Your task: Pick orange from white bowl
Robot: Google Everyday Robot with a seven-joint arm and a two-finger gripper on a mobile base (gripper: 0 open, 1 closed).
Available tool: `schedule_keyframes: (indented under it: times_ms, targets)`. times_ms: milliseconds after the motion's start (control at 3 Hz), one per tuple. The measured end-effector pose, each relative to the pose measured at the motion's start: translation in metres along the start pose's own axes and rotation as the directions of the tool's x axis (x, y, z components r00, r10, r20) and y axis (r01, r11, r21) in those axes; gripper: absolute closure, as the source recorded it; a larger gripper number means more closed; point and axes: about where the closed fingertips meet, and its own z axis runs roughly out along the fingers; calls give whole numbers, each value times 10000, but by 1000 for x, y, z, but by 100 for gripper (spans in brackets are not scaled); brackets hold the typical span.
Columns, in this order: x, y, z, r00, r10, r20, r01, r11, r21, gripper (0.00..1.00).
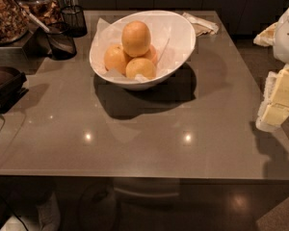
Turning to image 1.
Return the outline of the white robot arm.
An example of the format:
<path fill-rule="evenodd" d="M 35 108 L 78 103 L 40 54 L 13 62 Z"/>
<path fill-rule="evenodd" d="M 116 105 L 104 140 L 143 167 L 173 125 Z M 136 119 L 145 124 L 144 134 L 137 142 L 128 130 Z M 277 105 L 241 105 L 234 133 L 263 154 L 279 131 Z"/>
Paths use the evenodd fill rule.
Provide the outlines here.
<path fill-rule="evenodd" d="M 264 100 L 260 104 L 256 127 L 274 132 L 289 116 L 289 8 L 253 40 L 260 46 L 272 46 L 274 57 L 284 63 L 279 73 L 270 71 L 266 78 Z"/>

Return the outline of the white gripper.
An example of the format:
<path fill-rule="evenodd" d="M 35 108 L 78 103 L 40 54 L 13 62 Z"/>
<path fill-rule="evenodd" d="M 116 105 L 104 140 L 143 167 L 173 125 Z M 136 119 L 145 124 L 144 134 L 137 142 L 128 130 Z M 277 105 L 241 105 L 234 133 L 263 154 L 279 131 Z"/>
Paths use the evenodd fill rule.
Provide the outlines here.
<path fill-rule="evenodd" d="M 277 23 L 271 24 L 260 34 L 253 43 L 259 46 L 272 46 Z M 264 132 L 274 132 L 289 116 L 289 64 L 275 73 L 270 71 L 265 82 L 263 93 L 264 100 L 261 102 L 256 127 Z"/>

